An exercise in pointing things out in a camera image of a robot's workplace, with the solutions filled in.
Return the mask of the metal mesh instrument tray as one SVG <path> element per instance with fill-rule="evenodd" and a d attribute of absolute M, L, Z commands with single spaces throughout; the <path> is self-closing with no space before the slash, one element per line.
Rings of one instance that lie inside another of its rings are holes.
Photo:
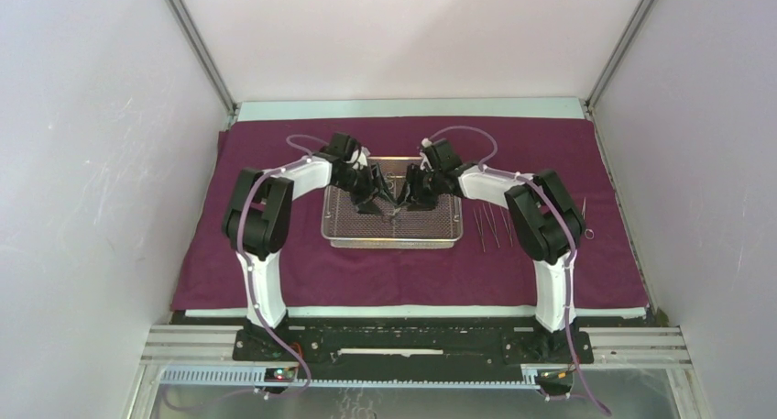
<path fill-rule="evenodd" d="M 335 186 L 325 189 L 322 236 L 334 248 L 361 249 L 445 249 L 452 248 L 464 234 L 461 199 L 440 195 L 431 210 L 397 206 L 406 184 L 410 165 L 421 157 L 369 157 L 361 176 L 370 182 L 363 191 L 368 202 L 356 204 L 354 197 Z"/>

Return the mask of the magenta surgical wrap cloth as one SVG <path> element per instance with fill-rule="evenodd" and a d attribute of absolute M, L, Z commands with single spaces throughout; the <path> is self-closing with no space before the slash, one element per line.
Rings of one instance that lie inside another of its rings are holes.
<path fill-rule="evenodd" d="M 596 236 L 583 240 L 574 271 L 575 305 L 619 310 L 648 303 L 616 195 L 584 119 L 510 117 L 395 117 L 239 122 L 219 139 L 219 156 L 200 222 L 181 267 L 173 310 L 233 309 L 246 305 L 239 261 L 222 231 L 238 173 L 275 168 L 299 158 L 293 134 L 329 139 L 342 132 L 377 156 L 409 156 L 435 132 L 463 160 L 486 158 L 505 171 L 558 172 L 577 204 L 587 198 Z M 323 192 L 294 202 L 288 240 L 280 253 L 283 299 L 303 306 L 521 306 L 536 302 L 531 260 L 496 222 L 500 248 L 485 224 L 486 252 L 475 222 L 448 249 L 340 249 L 323 238 Z"/>

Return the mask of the steel surgical forceps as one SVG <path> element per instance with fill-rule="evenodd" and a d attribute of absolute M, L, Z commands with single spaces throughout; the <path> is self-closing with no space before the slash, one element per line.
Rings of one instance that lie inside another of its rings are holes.
<path fill-rule="evenodd" d="M 596 236 L 596 233 L 593 229 L 589 227 L 588 221 L 587 221 L 587 198 L 585 197 L 583 199 L 582 205 L 580 207 L 581 217 L 583 219 L 583 230 L 582 230 L 582 236 L 586 240 L 593 240 Z"/>

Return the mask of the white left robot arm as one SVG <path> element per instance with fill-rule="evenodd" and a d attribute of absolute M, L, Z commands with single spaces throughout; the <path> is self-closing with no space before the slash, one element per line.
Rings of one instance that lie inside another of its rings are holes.
<path fill-rule="evenodd" d="M 278 329 L 288 309 L 282 297 L 280 252 L 290 232 L 292 206 L 302 196 L 327 187 L 348 193 L 362 215 L 382 215 L 381 203 L 397 203 L 369 150 L 355 138 L 335 133 L 320 149 L 298 144 L 299 159 L 270 169 L 242 169 L 224 213 L 222 231 L 235 251 L 244 275 L 247 320 L 263 327 L 254 348 L 267 360 L 279 360 L 290 348 L 289 335 Z"/>

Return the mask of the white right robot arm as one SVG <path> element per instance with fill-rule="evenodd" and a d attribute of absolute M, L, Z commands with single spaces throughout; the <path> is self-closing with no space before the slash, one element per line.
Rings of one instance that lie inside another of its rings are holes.
<path fill-rule="evenodd" d="M 421 163 L 406 171 L 399 206 L 410 211 L 434 209 L 442 195 L 477 200 L 509 213 L 515 238 L 532 259 L 537 289 L 535 318 L 544 329 L 532 341 L 546 362 L 564 356 L 573 338 L 574 266 L 586 231 L 582 212 L 556 171 L 503 171 L 485 163 L 463 162 L 446 139 L 425 140 Z"/>

